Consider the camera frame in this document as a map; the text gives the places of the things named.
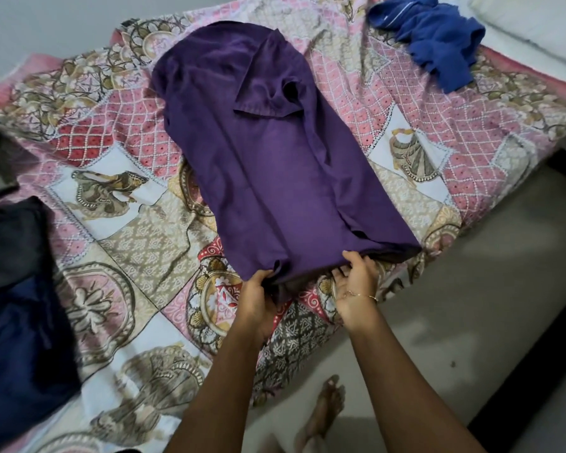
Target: foot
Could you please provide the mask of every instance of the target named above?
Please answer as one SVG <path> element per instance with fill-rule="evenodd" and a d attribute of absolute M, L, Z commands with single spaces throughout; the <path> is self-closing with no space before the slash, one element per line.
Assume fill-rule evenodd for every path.
<path fill-rule="evenodd" d="M 313 413 L 306 426 L 296 436 L 296 451 L 302 451 L 306 442 L 317 435 L 325 437 L 333 420 L 344 409 L 344 386 L 337 387 L 339 377 L 333 375 L 323 383 Z"/>

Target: bed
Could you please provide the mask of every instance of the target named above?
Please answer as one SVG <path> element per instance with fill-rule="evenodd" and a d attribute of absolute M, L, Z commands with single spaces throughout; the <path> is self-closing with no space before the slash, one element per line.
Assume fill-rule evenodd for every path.
<path fill-rule="evenodd" d="M 79 348 L 81 395 L 7 450 L 161 451 L 234 319 L 241 280 L 149 86 L 158 58 L 218 20 L 278 28 L 304 53 L 424 247 L 379 263 L 380 298 L 415 282 L 566 139 L 566 83 L 487 48 L 474 83 L 443 94 L 403 46 L 366 26 L 367 0 L 239 0 L 130 19 L 111 45 L 36 55 L 0 83 L 0 126 L 21 188 L 53 213 L 55 278 Z M 424 175 L 395 160 L 417 145 Z M 105 206 L 88 207 L 97 193 Z M 330 277 L 281 305 L 261 350 L 252 404 L 285 387 L 339 319 Z"/>

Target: right hand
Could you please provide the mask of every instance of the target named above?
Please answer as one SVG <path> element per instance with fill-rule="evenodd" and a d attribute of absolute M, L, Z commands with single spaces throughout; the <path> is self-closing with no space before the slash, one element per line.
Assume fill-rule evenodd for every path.
<path fill-rule="evenodd" d="M 368 296 L 375 296 L 377 291 L 378 271 L 375 262 L 369 256 L 361 257 L 356 251 L 341 253 L 349 266 L 333 269 L 336 281 L 336 308 L 347 328 L 354 327 L 364 314 L 372 314 L 375 301 Z M 357 295 L 346 295 L 351 291 Z"/>

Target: gold bracelet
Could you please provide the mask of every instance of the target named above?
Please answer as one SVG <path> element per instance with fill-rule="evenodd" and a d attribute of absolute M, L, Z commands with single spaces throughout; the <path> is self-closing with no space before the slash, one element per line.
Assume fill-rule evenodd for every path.
<path fill-rule="evenodd" d="M 354 296 L 354 297 L 369 297 L 370 299 L 373 299 L 375 301 L 375 303 L 377 303 L 377 299 L 372 296 L 372 295 L 366 295 L 366 294 L 355 294 L 354 292 L 348 290 L 344 293 L 344 298 L 348 297 L 348 296 Z"/>

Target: grey floor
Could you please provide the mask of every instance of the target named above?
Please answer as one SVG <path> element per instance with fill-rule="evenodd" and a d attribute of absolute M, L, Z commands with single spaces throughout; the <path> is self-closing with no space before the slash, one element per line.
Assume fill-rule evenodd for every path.
<path fill-rule="evenodd" d="M 0 76 L 30 52 L 66 57 L 105 45 L 119 22 L 227 0 L 0 0 Z M 566 304 L 566 179 L 543 167 L 487 219 L 384 306 L 427 380 L 468 422 Z M 279 397 L 250 413 L 244 452 L 275 433 L 291 451 L 322 382 L 333 373 L 346 408 L 332 452 L 382 451 L 344 331 Z"/>

